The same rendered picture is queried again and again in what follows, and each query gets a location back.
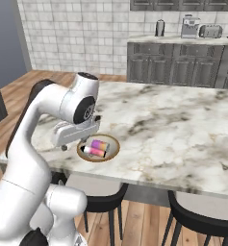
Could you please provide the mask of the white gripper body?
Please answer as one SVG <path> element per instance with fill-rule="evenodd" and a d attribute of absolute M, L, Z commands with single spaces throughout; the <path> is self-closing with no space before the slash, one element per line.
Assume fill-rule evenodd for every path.
<path fill-rule="evenodd" d="M 53 129 L 51 141 L 55 147 L 60 147 L 78 139 L 87 139 L 98 131 L 99 126 L 100 122 L 94 120 L 80 125 L 60 122 Z"/>

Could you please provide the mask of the brown rimmed bowl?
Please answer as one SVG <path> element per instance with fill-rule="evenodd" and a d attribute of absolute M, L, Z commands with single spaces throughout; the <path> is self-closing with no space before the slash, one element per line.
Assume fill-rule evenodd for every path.
<path fill-rule="evenodd" d="M 96 157 L 94 155 L 84 153 L 81 150 L 81 147 L 83 147 L 83 146 L 91 147 L 90 145 L 94 139 L 102 140 L 102 141 L 108 142 L 110 144 L 109 151 L 106 152 L 105 158 Z M 77 145 L 77 154 L 83 160 L 87 160 L 87 161 L 91 161 L 91 162 L 102 162 L 102 161 L 107 161 L 107 160 L 113 159 L 118 154 L 119 149 L 120 149 L 119 142 L 113 136 L 97 134 L 97 135 L 90 136 L 88 138 L 87 142 L 81 141 Z"/>

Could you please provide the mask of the pink orange soda can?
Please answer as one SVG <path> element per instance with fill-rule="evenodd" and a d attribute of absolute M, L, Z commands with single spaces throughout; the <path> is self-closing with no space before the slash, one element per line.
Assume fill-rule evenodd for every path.
<path fill-rule="evenodd" d="M 100 149 L 96 149 L 93 147 L 89 147 L 89 146 L 83 146 L 83 147 L 81 147 L 81 150 L 84 153 L 91 154 L 91 155 L 94 155 L 94 156 L 100 157 L 100 158 L 105 158 L 105 156 L 106 156 L 105 151 L 100 150 Z"/>

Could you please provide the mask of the pink purple soda can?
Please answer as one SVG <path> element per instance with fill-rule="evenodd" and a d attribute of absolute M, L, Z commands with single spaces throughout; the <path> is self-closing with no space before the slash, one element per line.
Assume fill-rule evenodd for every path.
<path fill-rule="evenodd" d="M 104 152 L 108 152 L 110 148 L 110 144 L 108 142 L 94 139 L 90 145 L 92 148 L 99 149 Z"/>

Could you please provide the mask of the black stool with grey seat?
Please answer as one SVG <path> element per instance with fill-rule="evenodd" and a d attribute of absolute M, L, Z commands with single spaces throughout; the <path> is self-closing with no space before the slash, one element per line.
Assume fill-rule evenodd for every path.
<path fill-rule="evenodd" d="M 203 246 L 209 245 L 212 236 L 222 237 L 222 246 L 228 246 L 228 200 L 172 190 L 167 195 L 170 214 L 162 246 L 165 246 L 173 219 L 176 225 L 170 246 L 177 245 L 182 227 L 205 234 Z"/>
<path fill-rule="evenodd" d="M 76 174 L 66 177 L 64 173 L 59 172 L 52 173 L 52 183 L 54 185 L 68 185 L 86 193 L 88 197 L 88 205 L 84 211 L 86 232 L 89 231 L 89 212 L 108 213 L 111 246 L 114 246 L 114 210 L 117 209 L 119 237 L 123 239 L 121 202 L 127 191 L 128 184 Z"/>

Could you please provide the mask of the grey base cupboard run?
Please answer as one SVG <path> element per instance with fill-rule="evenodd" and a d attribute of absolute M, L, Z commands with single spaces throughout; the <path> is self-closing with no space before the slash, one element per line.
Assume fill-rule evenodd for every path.
<path fill-rule="evenodd" d="M 228 89 L 228 45 L 129 42 L 127 81 Z"/>

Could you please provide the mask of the dark grey kettle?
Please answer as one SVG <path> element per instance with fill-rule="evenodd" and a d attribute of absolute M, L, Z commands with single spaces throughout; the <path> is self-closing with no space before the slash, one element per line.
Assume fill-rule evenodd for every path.
<path fill-rule="evenodd" d="M 155 36 L 163 37 L 164 35 L 165 35 L 165 22 L 162 19 L 160 19 L 156 22 Z"/>

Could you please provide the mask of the silver coffee machine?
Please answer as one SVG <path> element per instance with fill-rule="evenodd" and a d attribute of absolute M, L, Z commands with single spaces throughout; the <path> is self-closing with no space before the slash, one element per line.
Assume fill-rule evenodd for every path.
<path fill-rule="evenodd" d="M 181 38 L 196 38 L 199 24 L 199 17 L 193 17 L 191 14 L 186 14 L 183 17 Z"/>

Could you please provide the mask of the silver toaster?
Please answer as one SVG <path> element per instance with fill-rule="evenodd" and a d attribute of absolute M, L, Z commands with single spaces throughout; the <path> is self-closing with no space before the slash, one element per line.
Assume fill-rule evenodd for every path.
<path fill-rule="evenodd" d="M 220 25 L 202 25 L 199 29 L 200 37 L 221 38 L 222 27 Z"/>

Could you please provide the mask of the grey wall cupboard run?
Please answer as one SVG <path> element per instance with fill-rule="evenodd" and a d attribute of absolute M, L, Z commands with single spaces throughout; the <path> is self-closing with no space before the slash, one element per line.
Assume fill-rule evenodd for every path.
<path fill-rule="evenodd" d="M 131 11 L 228 12 L 228 0 L 130 0 Z"/>

